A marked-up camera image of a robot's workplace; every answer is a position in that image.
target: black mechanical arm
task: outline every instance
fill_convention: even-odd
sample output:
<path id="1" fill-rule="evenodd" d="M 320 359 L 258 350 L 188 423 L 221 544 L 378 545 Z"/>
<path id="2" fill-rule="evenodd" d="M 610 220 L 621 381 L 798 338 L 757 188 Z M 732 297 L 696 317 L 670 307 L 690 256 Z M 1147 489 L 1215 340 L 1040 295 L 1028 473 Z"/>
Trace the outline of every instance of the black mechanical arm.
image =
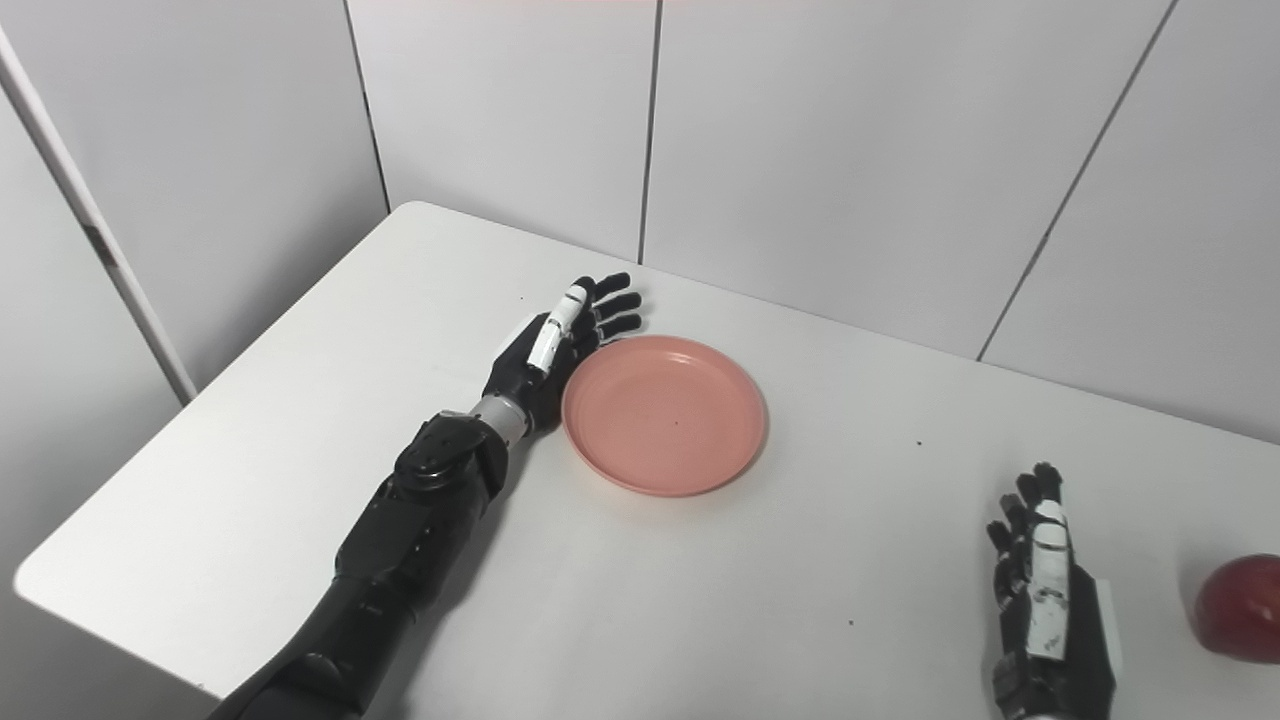
<path id="1" fill-rule="evenodd" d="M 440 589 L 507 478 L 508 448 L 559 423 L 564 384 L 612 337 L 637 329 L 625 273 L 580 278 L 493 364 L 468 414 L 419 429 L 338 550 L 333 583 L 297 634 L 209 720 L 355 720 Z"/>
<path id="2" fill-rule="evenodd" d="M 1107 720 L 1120 671 L 1110 594 L 1075 562 L 1062 477 L 1048 462 L 1000 500 L 992 523 L 1004 655 L 992 689 L 1005 720 Z"/>

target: white table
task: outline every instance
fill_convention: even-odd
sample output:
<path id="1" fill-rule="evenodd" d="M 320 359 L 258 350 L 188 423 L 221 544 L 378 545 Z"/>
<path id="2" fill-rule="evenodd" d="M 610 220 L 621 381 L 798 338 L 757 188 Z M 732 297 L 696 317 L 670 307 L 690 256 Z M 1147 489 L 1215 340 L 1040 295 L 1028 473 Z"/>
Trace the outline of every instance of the white table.
<path id="1" fill-rule="evenodd" d="M 1184 619 L 1217 562 L 1280 550 L 1280 447 L 425 204 L 49 538 L 18 592 L 228 693 L 321 596 L 419 423 L 470 407 L 503 338 L 566 283 L 620 269 L 648 332 L 751 374 L 763 455 L 723 489 L 663 500 L 595 477 L 562 433 L 536 443 L 381 716 L 991 717 L 983 525 L 1044 459 L 1066 477 L 1079 559 L 1114 584 L 1112 717 L 1280 715 L 1280 670 L 1201 650 Z"/>

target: pink plate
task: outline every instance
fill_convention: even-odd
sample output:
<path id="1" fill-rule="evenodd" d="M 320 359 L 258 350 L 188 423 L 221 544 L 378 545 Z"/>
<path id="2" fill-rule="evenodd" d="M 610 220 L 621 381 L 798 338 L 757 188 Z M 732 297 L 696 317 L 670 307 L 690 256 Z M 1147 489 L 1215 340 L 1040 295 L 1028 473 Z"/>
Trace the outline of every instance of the pink plate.
<path id="1" fill-rule="evenodd" d="M 682 497 L 737 477 L 764 441 L 751 378 L 700 342 L 641 336 L 588 357 L 564 388 L 564 430 L 596 473 Z"/>

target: red apple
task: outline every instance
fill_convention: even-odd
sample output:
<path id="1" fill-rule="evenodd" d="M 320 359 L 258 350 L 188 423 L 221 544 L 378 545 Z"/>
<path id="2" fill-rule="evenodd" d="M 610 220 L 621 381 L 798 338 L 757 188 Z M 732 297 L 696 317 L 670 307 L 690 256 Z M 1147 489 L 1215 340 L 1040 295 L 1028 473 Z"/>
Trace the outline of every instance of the red apple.
<path id="1" fill-rule="evenodd" d="M 1249 662 L 1280 662 L 1280 557 L 1251 555 L 1222 565 L 1196 601 L 1201 644 Z"/>

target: panel seam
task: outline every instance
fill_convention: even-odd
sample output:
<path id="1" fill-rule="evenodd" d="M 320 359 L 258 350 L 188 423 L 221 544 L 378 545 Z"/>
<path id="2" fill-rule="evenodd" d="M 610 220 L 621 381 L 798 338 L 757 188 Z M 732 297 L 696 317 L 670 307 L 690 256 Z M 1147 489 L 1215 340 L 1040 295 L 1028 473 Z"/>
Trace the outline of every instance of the panel seam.
<path id="1" fill-rule="evenodd" d="M 1030 277 L 1032 270 L 1036 268 L 1036 263 L 1044 252 L 1044 246 L 1048 245 L 1048 238 L 1053 233 L 1053 228 L 1057 227 L 1057 222 L 1062 217 L 1062 211 L 1066 209 L 1068 202 L 1071 201 L 1071 196 L 1075 195 L 1075 188 L 1079 187 L 1080 178 L 1084 177 L 1084 172 L 1088 170 L 1089 163 L 1093 161 L 1093 155 L 1097 154 L 1098 146 L 1102 145 L 1102 138 L 1107 135 L 1107 131 L 1111 129 L 1111 123 L 1115 120 L 1116 114 L 1120 111 L 1120 106 L 1129 96 L 1129 91 L 1133 88 L 1134 81 L 1138 79 L 1138 73 L 1140 73 L 1143 65 L 1147 64 L 1147 58 L 1151 55 L 1151 50 L 1156 46 L 1156 41 L 1160 40 L 1160 33 L 1164 32 L 1165 24 L 1169 23 L 1169 18 L 1174 14 L 1174 8 L 1178 6 L 1178 3 L 1179 0 L 1171 0 L 1169 6 L 1165 8 L 1165 14 L 1161 15 L 1160 22 L 1156 24 L 1156 31 L 1151 35 L 1146 47 L 1143 47 L 1142 55 L 1138 56 L 1138 61 L 1134 64 L 1133 70 L 1129 73 L 1129 78 L 1120 90 L 1120 95 L 1116 97 L 1115 104 L 1111 105 L 1111 111 L 1107 113 L 1106 119 L 1102 122 L 1102 128 L 1098 129 L 1098 135 L 1093 138 L 1089 151 L 1084 154 L 1084 161 L 1080 163 L 1080 168 L 1075 172 L 1075 177 L 1071 178 L 1071 183 L 1066 187 L 1066 195 L 1062 196 L 1062 201 L 1059 202 L 1057 209 L 1053 211 L 1053 217 L 1050 218 L 1048 227 L 1044 228 L 1044 233 L 1036 245 L 1036 250 L 1032 252 L 1030 260 L 1027 261 L 1027 266 L 1023 268 L 1023 274 L 1019 275 L 1018 283 L 1014 284 L 1014 291 L 1009 295 L 1009 299 L 1005 300 L 1005 306 L 1000 310 L 1000 315 L 996 316 L 996 324 L 992 325 L 991 332 L 987 333 L 987 340 L 982 343 L 982 350 L 978 351 L 977 360 L 979 363 L 986 359 L 987 350 L 991 348 L 992 341 L 996 340 L 996 333 L 1000 332 L 1000 325 L 1004 324 L 1005 316 L 1009 315 L 1009 309 L 1014 306 L 1014 300 L 1018 299 L 1018 293 L 1021 292 L 1023 286 L 1027 283 L 1027 278 Z"/>
<path id="2" fill-rule="evenodd" d="M 653 169 L 653 119 L 658 108 L 658 55 L 662 49 L 662 4 L 657 0 L 653 18 L 653 68 L 649 76 L 649 127 L 645 132 L 644 181 L 640 187 L 640 243 L 636 247 L 636 264 L 644 265 L 644 241 L 649 229 L 649 177 Z"/>
<path id="3" fill-rule="evenodd" d="M 360 79 L 360 99 L 365 105 L 365 122 L 369 123 L 369 141 L 374 146 L 374 164 L 378 168 L 378 183 L 383 191 L 383 205 L 392 214 L 390 193 L 387 192 L 387 173 L 383 170 L 383 152 L 378 147 L 378 131 L 374 129 L 374 113 L 369 108 L 369 87 L 365 85 L 365 67 L 360 63 L 360 44 L 356 42 L 356 22 L 351 18 L 351 0 L 342 0 L 347 17 L 347 35 L 351 38 L 351 56 L 356 60 L 356 77 Z"/>
<path id="4" fill-rule="evenodd" d="M 151 306 L 127 258 L 120 251 L 120 243 L 108 225 L 102 210 L 93 200 L 84 176 L 76 165 L 70 150 L 54 126 L 49 110 L 18 60 L 3 27 L 0 27 L 0 90 L 8 96 L 18 119 L 27 129 L 36 151 L 49 169 L 49 174 L 84 233 L 86 241 L 93 249 L 108 278 L 115 286 L 116 293 L 124 301 L 133 323 L 142 333 L 147 348 L 156 364 L 160 365 L 160 372 L 169 382 L 178 401 L 182 405 L 189 404 L 197 395 L 196 384 L 191 380 L 191 375 L 165 333 L 155 307 Z"/>

